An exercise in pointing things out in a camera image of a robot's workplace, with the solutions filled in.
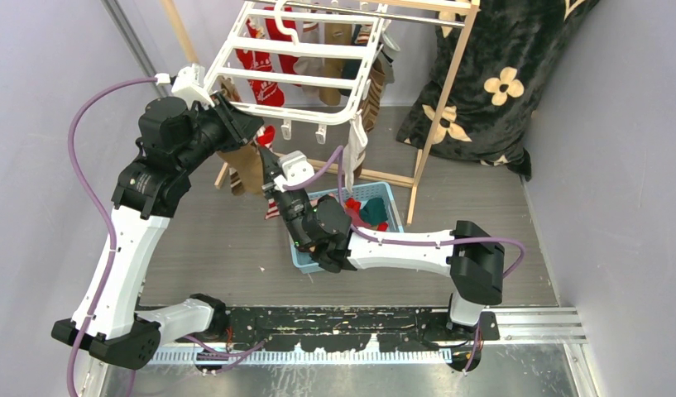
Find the wooden clothes rack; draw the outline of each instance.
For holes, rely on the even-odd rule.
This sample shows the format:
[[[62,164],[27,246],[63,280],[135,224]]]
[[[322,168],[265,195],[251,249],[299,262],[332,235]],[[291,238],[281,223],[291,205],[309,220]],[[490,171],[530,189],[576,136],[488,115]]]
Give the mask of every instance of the wooden clothes rack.
[[[265,3],[274,3],[273,1],[267,1],[267,0],[258,0],[257,2],[265,2]],[[433,122],[430,125],[430,130],[428,133],[428,138],[425,141],[425,146],[423,149],[418,149],[418,154],[416,156],[415,160],[415,169],[414,173],[411,176],[408,175],[396,175],[396,174],[389,174],[386,172],[380,172],[380,171],[375,171],[375,170],[363,170],[362,175],[360,178],[366,179],[366,180],[380,180],[380,181],[385,181],[389,184],[393,184],[396,186],[401,186],[401,187],[406,187],[411,189],[411,194],[410,194],[410,202],[409,202],[409,208],[408,208],[408,215],[406,218],[406,224],[410,225],[413,222],[413,216],[414,216],[414,211],[415,211],[415,199],[418,194],[418,188],[420,186],[420,181],[421,178],[423,177],[423,171],[425,168],[425,163],[428,159],[428,156],[430,154],[430,149],[433,146],[433,139],[434,139],[434,134],[438,129],[438,126],[440,124],[440,121],[442,120],[443,116],[443,111],[445,107],[447,106],[447,100],[449,98],[449,94],[452,92],[452,87],[454,85],[454,80],[455,76],[457,75],[457,71],[459,69],[459,65],[462,62],[462,57],[464,54],[464,49],[467,46],[467,43],[469,41],[469,36],[472,33],[472,28],[474,25],[474,22],[476,20],[477,13],[479,11],[479,2],[480,0],[471,0],[471,2],[459,2],[459,1],[449,1],[449,0],[366,0],[363,1],[364,3],[375,3],[379,4],[380,9],[382,9],[382,5],[387,5],[387,6],[397,6],[397,7],[408,7],[408,8],[414,8],[414,9],[419,9],[419,10],[427,10],[427,11],[436,11],[436,12],[456,12],[458,14],[463,14],[466,15],[467,17],[464,20],[463,24],[458,24],[455,27],[460,27],[462,28],[462,33],[459,35],[458,41],[457,41],[457,46],[455,47],[454,54],[452,61],[450,62],[448,74],[445,78],[444,81],[444,86],[443,86],[443,91],[440,94],[440,98],[438,100],[438,106],[435,109],[435,115],[433,117]],[[191,40],[189,39],[189,33],[186,31],[184,24],[182,23],[180,14],[177,12],[174,0],[161,0],[162,6],[165,9],[165,12],[167,13],[168,18],[170,19],[170,23],[172,25],[172,28],[175,30],[175,34],[177,36],[177,40],[179,41],[182,50],[185,53],[185,56],[189,62],[192,63],[198,63],[199,62],[199,57],[196,55],[196,51],[194,50],[194,47],[191,43]],[[304,4],[302,2],[287,2],[285,4],[286,6],[291,6],[291,7],[308,7],[309,5]],[[389,18],[389,14],[384,14],[380,15],[379,17],[383,17],[385,19]],[[408,20],[408,17],[403,16],[399,17],[399,20]],[[443,23],[439,22],[437,19],[430,19],[430,18],[413,18],[413,22],[420,22],[420,23],[430,23],[434,25],[442,25]],[[252,112],[251,108],[244,108],[243,110],[247,112]],[[319,169],[323,166],[325,166],[324,161],[320,160],[309,160],[309,163],[316,169]],[[330,167],[330,172],[337,174],[338,172],[338,167],[336,165],[332,165]],[[215,185],[217,188],[220,189],[220,186],[223,184],[223,180],[228,172],[228,164],[223,164],[223,168],[221,169],[221,172],[218,174],[218,178],[216,179]]]

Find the blue plastic basket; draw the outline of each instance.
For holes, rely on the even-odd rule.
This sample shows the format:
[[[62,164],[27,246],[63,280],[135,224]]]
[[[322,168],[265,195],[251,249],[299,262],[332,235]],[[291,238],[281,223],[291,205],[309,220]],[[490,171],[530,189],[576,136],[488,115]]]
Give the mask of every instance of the blue plastic basket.
[[[337,194],[337,189],[324,190],[322,192],[309,193],[309,198],[312,200],[320,199],[326,194]],[[401,219],[399,218],[399,210],[396,209],[396,203],[394,203],[394,195],[391,193],[391,186],[386,182],[374,182],[371,184],[357,184],[352,187],[352,194],[350,194],[345,188],[343,188],[343,199],[347,200],[349,198],[354,198],[357,201],[365,203],[370,199],[381,197],[384,199],[384,206],[386,207],[386,218],[389,223],[389,232],[403,232],[403,226],[401,226]],[[321,269],[316,262],[314,262],[309,254],[304,252],[298,252],[294,246],[294,242],[289,236],[289,244],[291,248],[291,259],[294,262],[296,269],[301,270],[301,273],[314,273],[316,271],[321,271]]]

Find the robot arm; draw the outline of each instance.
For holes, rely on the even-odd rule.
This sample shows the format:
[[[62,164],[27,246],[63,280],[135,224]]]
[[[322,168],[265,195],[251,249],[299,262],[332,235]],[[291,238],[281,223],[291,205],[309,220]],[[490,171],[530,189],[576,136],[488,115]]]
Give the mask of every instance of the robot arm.
[[[138,156],[119,175],[113,193],[117,253],[81,344],[91,356],[133,370],[142,368],[161,344],[195,332],[222,334],[228,327],[225,305],[201,294],[164,309],[135,310],[152,252],[191,187],[189,175],[216,151],[247,145],[263,124],[217,93],[190,100],[199,98],[189,83],[190,70],[180,73],[172,89],[184,98],[152,101],[138,122]],[[53,338],[74,344],[106,267],[108,247],[107,240],[87,294],[72,318],[55,323]]]
[[[425,270],[449,276],[455,291],[449,303],[449,321],[465,331],[477,325],[487,305],[503,300],[503,246],[496,243],[440,246],[454,238],[489,237],[472,222],[458,221],[454,230],[431,233],[375,232],[352,228],[352,219],[336,198],[323,196],[314,207],[303,189],[313,175],[306,157],[294,152],[282,158],[260,148],[265,165],[263,186],[284,218],[294,244],[309,251],[327,271],[392,267]],[[382,242],[399,242],[387,244]]]
[[[115,366],[140,369],[159,345],[197,332],[219,337],[229,325],[225,304],[202,294],[167,308],[136,311],[152,252],[191,187],[189,175],[214,152],[235,151],[249,144],[263,124],[222,95],[199,91],[197,72],[194,67],[185,68],[178,76],[172,92],[181,98],[159,98],[146,106],[138,123],[138,156],[119,175],[113,193],[117,254],[80,348]],[[450,323],[469,333],[484,305],[501,302],[504,251],[500,245],[415,244],[488,236],[473,223],[458,222],[453,231],[425,234],[354,229],[335,198],[324,196],[313,206],[304,189],[286,188],[314,175],[303,154],[278,158],[264,147],[259,151],[265,195],[276,201],[296,246],[310,251],[325,270],[396,267],[449,275],[457,287],[450,301]],[[389,239],[406,246],[381,244]],[[92,283],[72,318],[55,323],[54,339],[74,345],[106,267],[108,247],[107,241]]]

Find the gray floor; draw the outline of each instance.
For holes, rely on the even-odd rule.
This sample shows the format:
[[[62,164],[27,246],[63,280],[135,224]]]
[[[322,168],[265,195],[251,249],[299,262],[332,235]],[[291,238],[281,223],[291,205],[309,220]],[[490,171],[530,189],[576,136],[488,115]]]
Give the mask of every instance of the gray floor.
[[[384,108],[369,136],[369,169],[412,175],[416,150],[394,136],[407,108]],[[276,139],[277,151],[301,150],[325,160],[347,139],[346,126],[329,127],[328,142],[318,145],[314,125],[295,124],[294,139]],[[211,294],[228,304],[260,305],[441,305],[452,281],[410,270],[377,269],[302,275],[291,263],[287,232],[279,218],[264,220],[266,201],[234,197],[228,182],[213,182],[221,160],[208,160],[191,177],[193,188],[163,235],[147,273],[143,304],[176,304],[190,294]],[[331,189],[335,175],[325,175],[314,190]],[[410,190],[392,187],[405,218]],[[555,305],[539,243],[519,178],[503,167],[485,167],[430,157],[420,183],[413,225],[407,232],[451,229],[471,220],[493,236],[524,242],[528,256],[504,284],[504,304]],[[511,263],[517,252],[508,250]]]

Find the beige flower print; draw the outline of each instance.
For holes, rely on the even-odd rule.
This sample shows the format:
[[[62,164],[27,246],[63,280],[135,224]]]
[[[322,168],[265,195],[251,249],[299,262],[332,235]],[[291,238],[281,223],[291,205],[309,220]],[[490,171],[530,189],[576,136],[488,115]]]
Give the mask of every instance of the beige flower print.
[[[480,160],[479,162],[482,163],[482,165],[486,165],[486,166],[492,166],[493,165],[494,167],[497,167],[499,165],[508,164],[508,159],[506,158],[506,155],[502,155],[501,157],[498,158],[498,160],[494,161],[493,164],[489,164],[484,160]]]
[[[459,0],[459,1],[471,3],[471,0]],[[460,14],[458,12],[443,11],[440,14],[438,14],[438,18],[439,18],[440,21],[455,22],[456,21],[455,17],[457,15],[462,17],[462,19],[467,17],[467,14]],[[443,28],[443,36],[444,37],[449,36],[449,34],[452,32],[452,27],[450,27],[450,26],[442,26],[442,28]]]
[[[429,105],[423,105],[423,112],[428,116],[430,120],[435,118],[435,110]],[[433,143],[435,145],[439,144],[445,139],[445,134],[450,135],[451,138],[457,139],[460,141],[471,142],[467,133],[464,131],[464,128],[455,124],[454,121],[457,120],[457,107],[456,106],[447,106],[443,111],[443,118],[440,120],[437,131],[435,131],[435,136],[433,138]]]
[[[501,106],[508,100],[508,97],[520,97],[525,92],[525,87],[516,79],[518,69],[505,67],[501,71],[500,78],[492,77],[484,83],[484,89],[492,93],[491,103],[495,106]]]

